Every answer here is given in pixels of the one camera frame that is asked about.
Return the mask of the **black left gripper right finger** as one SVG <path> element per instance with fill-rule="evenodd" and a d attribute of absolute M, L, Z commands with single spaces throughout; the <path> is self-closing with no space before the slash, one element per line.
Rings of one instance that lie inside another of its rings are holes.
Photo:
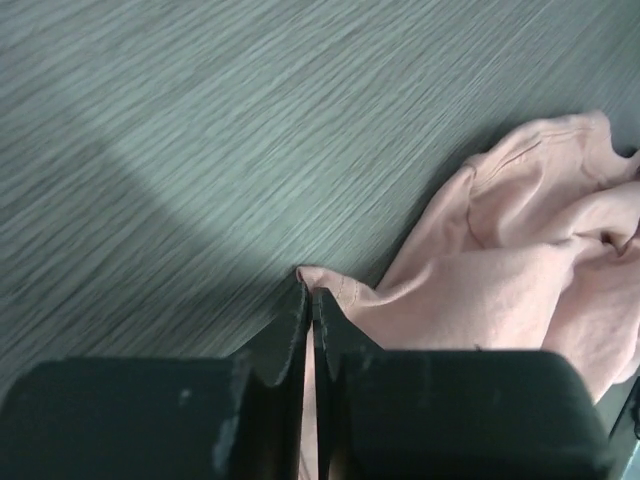
<path fill-rule="evenodd" d="M 614 455 L 580 375 L 540 350 L 386 350 L 313 296 L 323 479 L 605 479 Z"/>

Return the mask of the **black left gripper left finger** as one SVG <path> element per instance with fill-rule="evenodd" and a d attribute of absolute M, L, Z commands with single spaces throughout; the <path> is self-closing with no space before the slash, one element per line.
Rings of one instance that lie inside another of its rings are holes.
<path fill-rule="evenodd" d="M 307 290 L 218 358 L 67 358 L 21 376 L 1 407 L 5 479 L 294 479 Z"/>

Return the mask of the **pink printed t shirt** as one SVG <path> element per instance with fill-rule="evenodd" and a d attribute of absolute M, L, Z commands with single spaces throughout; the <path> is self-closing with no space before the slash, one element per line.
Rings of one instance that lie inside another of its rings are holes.
<path fill-rule="evenodd" d="M 296 274 L 383 348 L 547 350 L 599 401 L 639 366 L 639 159 L 602 112 L 531 121 L 445 182 L 377 286 Z"/>

